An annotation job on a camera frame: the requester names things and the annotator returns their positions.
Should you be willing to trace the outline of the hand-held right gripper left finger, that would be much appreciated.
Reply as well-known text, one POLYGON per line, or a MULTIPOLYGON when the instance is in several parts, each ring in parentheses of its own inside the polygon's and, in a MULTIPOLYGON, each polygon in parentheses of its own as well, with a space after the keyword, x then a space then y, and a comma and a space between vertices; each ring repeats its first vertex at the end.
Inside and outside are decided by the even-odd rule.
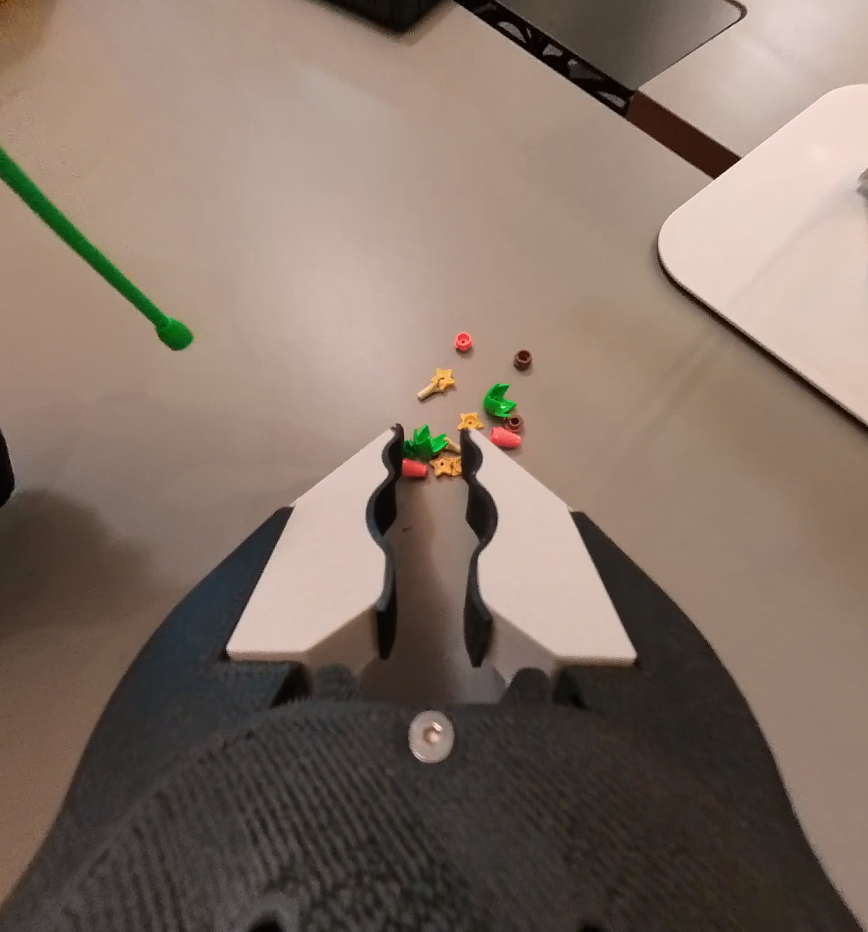
POLYGON ((226 644, 234 662, 367 666, 397 631, 404 431, 396 424, 283 510, 287 521, 226 644))

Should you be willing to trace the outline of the black power bank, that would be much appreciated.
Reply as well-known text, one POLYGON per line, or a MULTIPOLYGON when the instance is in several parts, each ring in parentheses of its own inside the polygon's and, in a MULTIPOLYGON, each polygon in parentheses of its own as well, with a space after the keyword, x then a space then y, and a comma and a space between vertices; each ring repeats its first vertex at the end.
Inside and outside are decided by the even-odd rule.
POLYGON ((440 1, 322 1, 347 15, 394 34, 414 29, 440 1))

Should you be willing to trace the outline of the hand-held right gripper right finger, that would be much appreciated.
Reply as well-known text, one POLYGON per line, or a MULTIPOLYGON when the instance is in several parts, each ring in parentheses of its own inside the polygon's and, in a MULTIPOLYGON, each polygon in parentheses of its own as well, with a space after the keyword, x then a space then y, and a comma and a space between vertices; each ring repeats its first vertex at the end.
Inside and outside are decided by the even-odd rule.
POLYGON ((471 665, 632 666, 637 652, 583 541, 576 514, 475 430, 461 434, 467 570, 464 643, 471 665))

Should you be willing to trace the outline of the green spiky toy leaf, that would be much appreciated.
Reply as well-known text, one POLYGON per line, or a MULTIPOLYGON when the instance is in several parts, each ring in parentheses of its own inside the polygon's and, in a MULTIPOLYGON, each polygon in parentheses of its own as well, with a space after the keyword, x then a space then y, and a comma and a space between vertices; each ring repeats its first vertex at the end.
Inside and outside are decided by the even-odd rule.
POLYGON ((402 451, 405 459, 428 462, 436 459, 448 446, 449 439, 446 433, 432 434, 426 424, 415 428, 410 437, 405 437, 402 451))

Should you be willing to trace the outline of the white book stand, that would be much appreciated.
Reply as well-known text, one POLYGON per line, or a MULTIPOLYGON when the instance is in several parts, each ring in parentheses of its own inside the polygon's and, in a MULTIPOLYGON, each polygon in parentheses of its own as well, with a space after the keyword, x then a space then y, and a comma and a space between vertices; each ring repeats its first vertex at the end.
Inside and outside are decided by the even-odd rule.
POLYGON ((673 283, 868 429, 868 85, 825 93, 677 208, 673 283))

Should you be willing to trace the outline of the green toy stem red tip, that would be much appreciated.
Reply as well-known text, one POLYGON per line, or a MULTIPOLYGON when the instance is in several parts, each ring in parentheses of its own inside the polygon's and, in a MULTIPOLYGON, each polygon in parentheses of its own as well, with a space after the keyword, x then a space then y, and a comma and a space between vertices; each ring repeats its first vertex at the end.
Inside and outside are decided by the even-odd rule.
POLYGON ((161 343, 181 351, 194 341, 191 329, 160 309, 51 201, 0 145, 0 180, 70 250, 151 324, 161 343))

